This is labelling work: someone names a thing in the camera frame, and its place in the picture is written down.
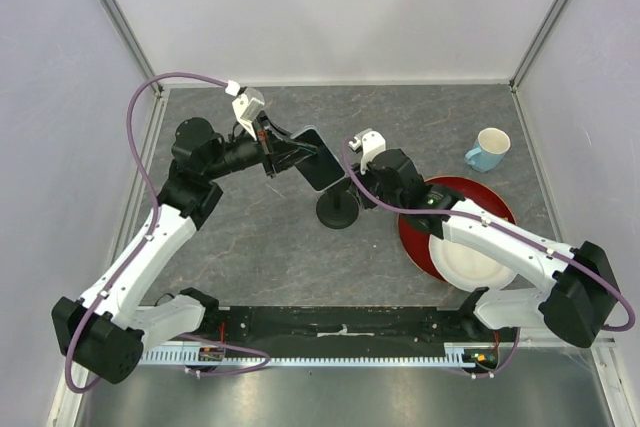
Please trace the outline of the black smartphone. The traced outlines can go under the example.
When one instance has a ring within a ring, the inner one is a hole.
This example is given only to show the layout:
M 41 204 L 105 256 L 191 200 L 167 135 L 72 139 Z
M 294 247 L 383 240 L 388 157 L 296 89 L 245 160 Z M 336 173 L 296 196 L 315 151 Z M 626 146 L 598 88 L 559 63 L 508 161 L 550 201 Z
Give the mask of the black smartphone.
M 293 135 L 293 139 L 317 148 L 315 154 L 296 164 L 298 172 L 316 192 L 324 191 L 344 178 L 344 168 L 315 126 L 305 126 Z

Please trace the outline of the black phone stand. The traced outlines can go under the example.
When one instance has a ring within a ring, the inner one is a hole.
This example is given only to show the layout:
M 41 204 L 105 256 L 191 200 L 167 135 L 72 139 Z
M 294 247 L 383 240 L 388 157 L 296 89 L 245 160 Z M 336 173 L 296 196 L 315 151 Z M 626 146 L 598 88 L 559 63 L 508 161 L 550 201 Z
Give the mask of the black phone stand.
M 320 223 L 333 230 L 351 226 L 359 216 L 359 203 L 348 183 L 336 184 L 317 200 L 316 216 Z

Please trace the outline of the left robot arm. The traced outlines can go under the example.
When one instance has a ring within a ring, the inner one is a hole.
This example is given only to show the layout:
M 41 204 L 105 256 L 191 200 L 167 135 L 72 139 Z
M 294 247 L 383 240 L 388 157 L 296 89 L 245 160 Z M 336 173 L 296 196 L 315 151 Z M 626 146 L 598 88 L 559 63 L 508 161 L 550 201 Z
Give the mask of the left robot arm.
M 203 226 L 223 191 L 217 179 L 255 165 L 267 174 L 288 170 L 316 154 L 274 126 L 264 113 L 255 135 L 224 137 L 205 119 L 182 122 L 169 175 L 143 227 L 109 270 L 78 299 L 62 297 L 52 320 L 65 367 L 78 364 L 117 384 L 148 350 L 175 337 L 223 337 L 217 299 L 190 287 L 140 312 L 138 306 L 174 254 Z

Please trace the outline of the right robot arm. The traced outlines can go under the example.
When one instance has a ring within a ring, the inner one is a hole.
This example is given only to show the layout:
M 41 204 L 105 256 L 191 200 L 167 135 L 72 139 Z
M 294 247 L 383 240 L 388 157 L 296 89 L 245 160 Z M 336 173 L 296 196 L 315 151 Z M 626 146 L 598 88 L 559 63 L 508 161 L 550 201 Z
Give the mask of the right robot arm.
M 544 326 L 580 348 L 609 330 L 606 321 L 624 299 L 603 248 L 526 231 L 454 189 L 426 182 L 400 149 L 348 141 L 343 150 L 361 156 L 349 175 L 364 198 L 398 214 L 422 241 L 466 247 L 531 283 L 518 290 L 473 288 L 464 306 L 479 323 L 491 330 Z

